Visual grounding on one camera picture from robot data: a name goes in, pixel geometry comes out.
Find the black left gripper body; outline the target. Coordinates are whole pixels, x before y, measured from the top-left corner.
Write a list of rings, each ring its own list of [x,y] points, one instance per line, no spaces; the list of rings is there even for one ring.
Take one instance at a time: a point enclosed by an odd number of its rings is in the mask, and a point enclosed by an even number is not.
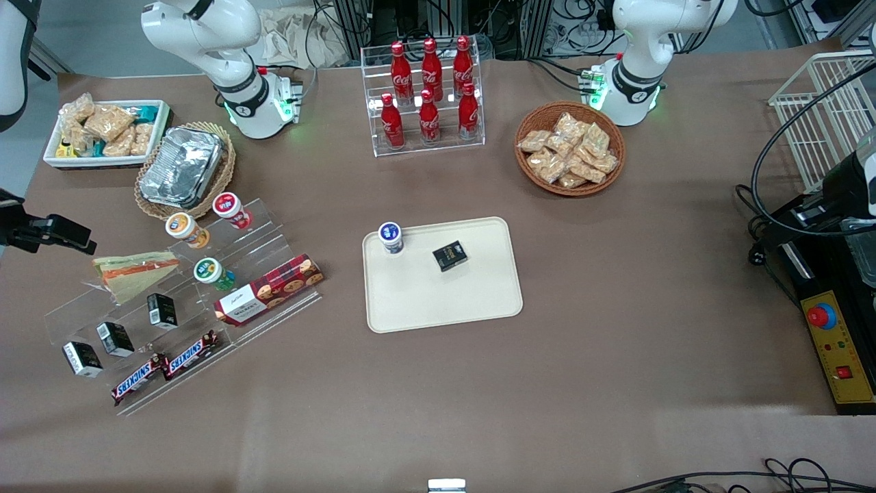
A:
[[[842,218],[875,218],[875,130],[864,134],[856,149],[823,180],[823,198]]]

